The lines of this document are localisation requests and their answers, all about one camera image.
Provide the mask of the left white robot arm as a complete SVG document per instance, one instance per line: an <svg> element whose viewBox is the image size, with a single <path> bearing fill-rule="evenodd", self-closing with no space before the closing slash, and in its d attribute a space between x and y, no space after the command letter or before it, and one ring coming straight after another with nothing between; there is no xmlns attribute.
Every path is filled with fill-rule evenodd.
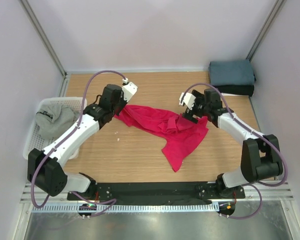
<svg viewBox="0 0 300 240"><path fill-rule="evenodd" d="M91 200L97 191L96 181L84 173L66 173L63 168L89 137L120 114L137 90L132 82L123 86L108 84L99 102L87 105L78 120L57 140L42 150L31 150L27 167L31 188L38 187L51 197L66 191Z"/></svg>

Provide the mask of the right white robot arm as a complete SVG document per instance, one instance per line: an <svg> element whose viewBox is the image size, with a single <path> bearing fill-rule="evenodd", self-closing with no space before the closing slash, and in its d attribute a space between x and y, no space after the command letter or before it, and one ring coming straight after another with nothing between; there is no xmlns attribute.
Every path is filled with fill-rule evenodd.
<svg viewBox="0 0 300 240"><path fill-rule="evenodd" d="M229 198L243 185L263 183L265 179L285 172L278 138L273 134L265 135L238 118L218 90L207 88L203 93L196 90L183 92L179 104L186 106L183 118L198 123L200 118L207 117L215 127L227 132L242 146L240 166L216 178L215 192L219 197Z"/></svg>

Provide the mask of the red t shirt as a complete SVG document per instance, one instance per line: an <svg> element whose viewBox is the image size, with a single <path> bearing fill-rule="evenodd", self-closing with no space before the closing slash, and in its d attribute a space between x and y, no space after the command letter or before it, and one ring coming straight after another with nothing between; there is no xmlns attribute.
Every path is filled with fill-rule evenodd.
<svg viewBox="0 0 300 240"><path fill-rule="evenodd" d="M142 105L126 105L116 119L128 127L135 127L166 140L162 153L174 172L203 141L209 129L208 119L193 123L173 111Z"/></svg>

